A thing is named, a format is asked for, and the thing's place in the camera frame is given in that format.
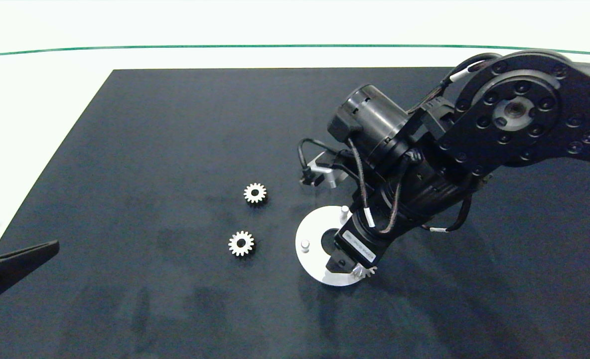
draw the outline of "small gear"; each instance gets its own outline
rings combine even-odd
[[[249,232],[241,230],[233,235],[233,238],[229,239],[229,250],[236,256],[244,256],[249,254],[253,250],[253,237]]]
[[[350,274],[354,275],[354,277],[358,279],[364,279],[375,274],[376,269],[377,267],[375,266],[373,266],[372,268],[366,268],[365,266],[362,266],[361,264],[357,263],[355,268],[352,268],[352,272],[350,272]]]
[[[244,198],[249,204],[262,204],[266,202],[266,187],[260,183],[249,184],[244,190]]]

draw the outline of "white circular plate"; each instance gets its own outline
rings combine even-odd
[[[295,235],[297,258],[311,277],[329,286],[343,287],[359,282],[359,278],[350,273],[333,273],[326,268],[330,255],[322,248],[322,235],[329,229],[339,229],[341,206],[325,206],[309,213],[299,224]],[[308,252],[302,250],[302,241],[308,241]]]

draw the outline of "black table surface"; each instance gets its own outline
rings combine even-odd
[[[357,86],[407,108],[446,71],[113,71],[0,242],[61,242],[1,295],[0,358],[590,358],[589,163],[500,168],[461,230],[409,232],[355,286],[301,268],[301,219],[356,186],[302,187],[298,140],[337,145]]]

